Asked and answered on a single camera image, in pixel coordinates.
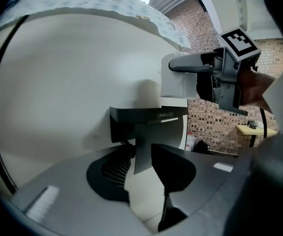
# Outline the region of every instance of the white wall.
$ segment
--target white wall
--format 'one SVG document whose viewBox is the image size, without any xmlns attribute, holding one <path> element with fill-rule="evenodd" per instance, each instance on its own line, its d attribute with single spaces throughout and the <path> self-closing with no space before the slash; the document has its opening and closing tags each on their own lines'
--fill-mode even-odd
<svg viewBox="0 0 283 236">
<path fill-rule="evenodd" d="M 218 33 L 239 26 L 235 0 L 202 0 Z"/>
<path fill-rule="evenodd" d="M 160 107 L 161 59 L 174 51 L 158 36 L 105 17 L 23 24 L 0 65 L 0 152 L 14 182 L 114 146 L 108 108 Z"/>
<path fill-rule="evenodd" d="M 248 34 L 253 39 L 282 38 L 269 14 L 264 0 L 246 0 L 248 9 Z"/>
</svg>

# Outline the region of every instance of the gray surface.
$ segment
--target gray surface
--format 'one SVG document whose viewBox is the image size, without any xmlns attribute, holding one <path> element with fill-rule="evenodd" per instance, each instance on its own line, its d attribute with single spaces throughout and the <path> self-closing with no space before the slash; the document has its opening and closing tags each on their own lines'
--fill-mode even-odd
<svg viewBox="0 0 283 236">
<path fill-rule="evenodd" d="M 221 236 L 226 218 L 248 175 L 251 158 L 252 153 L 250 151 L 243 153 L 238 158 L 228 179 L 215 195 L 202 205 L 196 213 L 160 235 Z"/>
<path fill-rule="evenodd" d="M 149 235 L 129 205 L 108 201 L 89 186 L 86 172 L 91 162 L 115 151 L 112 147 L 55 164 L 24 185 L 13 197 L 23 211 L 46 186 L 60 188 L 59 195 L 41 223 L 62 235 Z"/>
<path fill-rule="evenodd" d="M 24 210 L 35 195 L 50 184 L 60 187 L 61 192 L 42 226 L 68 236 L 149 235 L 149 231 L 134 216 L 127 204 L 101 198 L 86 182 L 85 173 L 90 162 L 116 148 L 118 147 L 56 164 L 20 189 L 14 196 L 13 203 L 20 210 Z M 168 148 L 171 152 L 178 150 Z M 189 151 L 183 154 L 187 160 L 196 162 L 197 175 L 183 192 L 171 193 L 171 197 L 173 204 L 189 214 L 189 217 L 160 235 L 220 236 L 227 215 L 247 177 L 252 154 L 248 152 L 240 156 L 231 173 L 211 169 L 210 165 L 216 162 L 234 164 L 235 158 L 208 157 Z"/>
<path fill-rule="evenodd" d="M 134 174 L 152 167 L 151 144 L 166 144 L 179 148 L 183 137 L 183 125 L 183 117 L 167 122 L 136 124 L 136 164 Z"/>
<path fill-rule="evenodd" d="M 217 54 L 216 52 L 206 52 L 204 54 Z M 202 54 L 190 54 L 182 57 L 177 57 L 169 62 L 169 66 L 173 71 L 187 71 L 192 73 L 197 72 L 214 72 L 222 69 L 222 61 L 214 58 L 215 66 L 210 67 L 208 63 L 203 63 Z"/>
</svg>

